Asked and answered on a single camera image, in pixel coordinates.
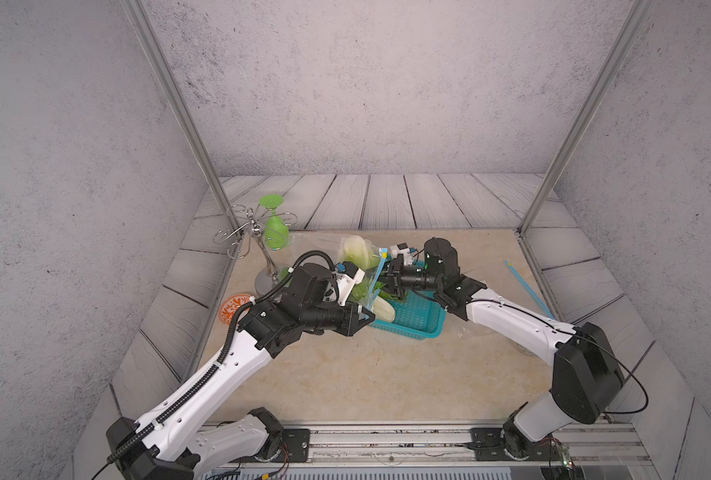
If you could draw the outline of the clear zipper bag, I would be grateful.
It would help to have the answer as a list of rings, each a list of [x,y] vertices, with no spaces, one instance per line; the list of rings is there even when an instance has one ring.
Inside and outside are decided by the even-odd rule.
[[[350,262],[365,276],[359,284],[351,288],[348,300],[361,304],[375,314],[375,319],[383,322],[395,321],[395,308],[385,298],[381,298],[383,284],[377,280],[379,268],[385,265],[385,256],[379,248],[357,234],[346,233],[297,233],[291,235],[290,255],[297,257],[308,250],[321,250],[328,254],[335,264]]]

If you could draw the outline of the chinese cabbage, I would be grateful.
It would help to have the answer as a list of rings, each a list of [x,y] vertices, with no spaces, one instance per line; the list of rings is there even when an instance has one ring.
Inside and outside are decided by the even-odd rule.
[[[367,274],[367,276],[365,276],[365,279],[363,279],[361,283],[355,285],[352,288],[348,296],[348,300],[353,302],[367,303],[369,302],[369,298],[371,298],[371,296],[373,296],[373,294],[375,293],[384,300],[401,300],[399,296],[395,295],[391,290],[389,290],[385,282],[375,280],[375,278],[371,274]]]
[[[393,323],[395,321],[395,308],[387,301],[385,298],[377,295],[371,303],[369,303],[369,310],[375,314],[375,319],[381,322]]]
[[[340,262],[352,262],[363,271],[375,269],[381,262],[379,248],[359,235],[347,236],[340,242],[338,257]]]

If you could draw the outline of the teal plastic basket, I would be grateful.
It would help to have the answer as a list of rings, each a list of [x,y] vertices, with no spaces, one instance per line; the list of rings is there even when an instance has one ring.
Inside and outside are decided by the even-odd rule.
[[[391,272],[390,261],[379,272],[377,280],[381,281],[383,272]],[[441,330],[443,330],[443,322],[445,322],[445,310],[439,304],[429,300],[429,296],[431,296],[429,292],[417,295],[415,292],[409,291],[407,296],[399,301],[387,300],[395,308],[397,314],[395,321],[387,323],[375,319],[371,326],[415,340],[439,337]]]

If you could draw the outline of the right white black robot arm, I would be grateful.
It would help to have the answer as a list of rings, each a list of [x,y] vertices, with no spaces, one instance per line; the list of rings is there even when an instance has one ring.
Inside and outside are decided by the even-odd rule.
[[[449,240],[433,237],[419,251],[405,244],[387,249],[381,254],[379,282],[399,297],[426,293],[446,312],[505,336],[551,368],[551,388],[503,423],[503,450],[513,460],[529,458],[553,432],[571,423],[595,423],[633,378],[599,326],[573,326],[509,301],[463,274]]]

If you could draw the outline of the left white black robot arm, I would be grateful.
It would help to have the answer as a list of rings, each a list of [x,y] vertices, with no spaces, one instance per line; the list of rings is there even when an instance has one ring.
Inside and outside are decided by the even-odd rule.
[[[108,428],[106,463],[126,479],[193,479],[231,461],[281,460],[283,427],[265,408],[223,426],[203,424],[303,334],[351,337],[373,323],[375,314],[349,298],[365,283],[367,274],[349,261],[319,265],[301,256],[277,286],[235,311],[217,354],[169,398]]]

